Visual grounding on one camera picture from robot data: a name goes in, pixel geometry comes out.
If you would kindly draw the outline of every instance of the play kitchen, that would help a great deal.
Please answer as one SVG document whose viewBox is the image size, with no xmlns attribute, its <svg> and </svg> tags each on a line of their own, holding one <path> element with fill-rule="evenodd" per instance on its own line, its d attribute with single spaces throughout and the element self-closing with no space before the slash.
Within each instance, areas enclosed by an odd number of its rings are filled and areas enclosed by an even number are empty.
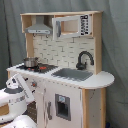
<svg viewBox="0 0 128 128">
<path fill-rule="evenodd" d="M 21 19 L 28 58 L 7 70 L 20 73 L 33 92 L 37 127 L 105 128 L 105 87 L 114 76 L 102 71 L 102 12 L 26 13 Z"/>
</svg>

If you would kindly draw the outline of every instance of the pot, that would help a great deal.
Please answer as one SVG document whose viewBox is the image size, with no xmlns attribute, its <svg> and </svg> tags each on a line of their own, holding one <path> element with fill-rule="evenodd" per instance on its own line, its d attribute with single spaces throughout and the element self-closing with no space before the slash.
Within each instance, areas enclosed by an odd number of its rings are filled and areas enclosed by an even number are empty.
<svg viewBox="0 0 128 128">
<path fill-rule="evenodd" d="M 24 66 L 30 67 L 30 68 L 38 66 L 38 58 L 37 57 L 24 58 Z"/>
</svg>

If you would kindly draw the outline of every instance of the faucet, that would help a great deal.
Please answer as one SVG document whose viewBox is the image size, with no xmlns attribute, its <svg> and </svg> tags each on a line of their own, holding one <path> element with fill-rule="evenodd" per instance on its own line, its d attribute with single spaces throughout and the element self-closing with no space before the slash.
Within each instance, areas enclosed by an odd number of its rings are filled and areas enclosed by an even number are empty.
<svg viewBox="0 0 128 128">
<path fill-rule="evenodd" d="M 92 55 L 91 55 L 89 52 L 87 52 L 87 51 L 82 51 L 82 52 L 79 54 L 78 63 L 77 63 L 77 65 L 76 65 L 76 68 L 77 68 L 78 70 L 86 69 L 86 62 L 85 62 L 85 64 L 82 64 L 82 63 L 81 63 L 81 57 L 82 57 L 83 54 L 88 55 L 89 58 L 90 58 L 90 61 L 91 61 L 90 64 L 91 64 L 91 65 L 94 65 L 94 60 L 93 60 Z"/>
</svg>

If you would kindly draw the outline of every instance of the stovetop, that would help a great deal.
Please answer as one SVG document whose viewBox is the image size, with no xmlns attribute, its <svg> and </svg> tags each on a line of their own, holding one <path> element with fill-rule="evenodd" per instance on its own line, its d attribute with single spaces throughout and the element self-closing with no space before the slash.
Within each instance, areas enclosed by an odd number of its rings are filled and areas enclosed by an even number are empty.
<svg viewBox="0 0 128 128">
<path fill-rule="evenodd" d="M 32 68 L 28 68 L 24 65 L 21 65 L 17 68 L 19 68 L 21 70 L 27 70 L 27 71 L 30 71 L 30 72 L 47 73 L 47 72 L 49 72 L 52 69 L 55 69 L 57 67 L 58 66 L 39 63 L 38 66 L 32 67 Z"/>
</svg>

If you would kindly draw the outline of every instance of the cabinet door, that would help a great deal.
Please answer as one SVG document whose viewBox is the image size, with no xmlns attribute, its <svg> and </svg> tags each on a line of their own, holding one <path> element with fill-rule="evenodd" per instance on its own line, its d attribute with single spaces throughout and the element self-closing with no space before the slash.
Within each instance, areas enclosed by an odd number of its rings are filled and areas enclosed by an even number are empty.
<svg viewBox="0 0 128 128">
<path fill-rule="evenodd" d="M 81 89 L 47 81 L 45 103 L 46 128 L 83 128 Z"/>
<path fill-rule="evenodd" d="M 90 35 L 92 16 L 76 15 L 52 19 L 53 40 Z"/>
</svg>

